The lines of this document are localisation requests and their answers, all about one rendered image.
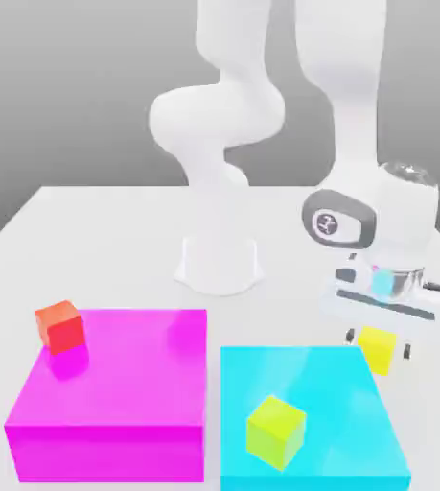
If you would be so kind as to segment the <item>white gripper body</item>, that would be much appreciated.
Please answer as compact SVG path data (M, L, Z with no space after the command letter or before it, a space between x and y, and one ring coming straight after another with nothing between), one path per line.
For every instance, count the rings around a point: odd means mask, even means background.
M355 285L334 282L320 295L320 309L354 327L376 327L404 339L440 334L440 292L420 286L392 300L382 300Z

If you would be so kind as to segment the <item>small yellow cube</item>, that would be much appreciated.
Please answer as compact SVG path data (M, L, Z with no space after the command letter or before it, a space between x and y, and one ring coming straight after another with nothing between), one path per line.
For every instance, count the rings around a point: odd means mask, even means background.
M369 326L364 326L358 337L358 346L370 370L381 376L389 372L396 343L396 334Z

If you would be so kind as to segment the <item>small lime cube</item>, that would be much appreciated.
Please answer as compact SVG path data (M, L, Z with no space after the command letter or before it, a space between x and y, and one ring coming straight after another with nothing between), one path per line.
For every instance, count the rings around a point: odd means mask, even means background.
M269 395L247 418L246 450L283 472L303 446L306 423L306 412Z

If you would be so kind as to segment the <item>small red cube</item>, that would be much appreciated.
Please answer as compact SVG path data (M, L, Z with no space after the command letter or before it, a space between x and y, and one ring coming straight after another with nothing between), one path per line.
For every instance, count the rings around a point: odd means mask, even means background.
M85 344L81 314L69 300L36 310L35 319L41 340L53 356Z

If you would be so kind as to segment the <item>large cyan box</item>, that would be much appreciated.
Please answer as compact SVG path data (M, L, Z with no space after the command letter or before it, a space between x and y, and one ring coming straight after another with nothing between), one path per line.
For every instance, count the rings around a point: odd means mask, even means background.
M275 396L307 415L284 471L246 449L247 419ZM411 473L357 347L223 346L220 491L408 491Z

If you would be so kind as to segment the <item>large magenta box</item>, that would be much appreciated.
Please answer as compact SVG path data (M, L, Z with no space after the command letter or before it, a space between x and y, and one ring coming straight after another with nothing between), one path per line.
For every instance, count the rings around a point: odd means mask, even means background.
M42 349L5 424L22 482L201 482L207 314L86 310L86 343Z

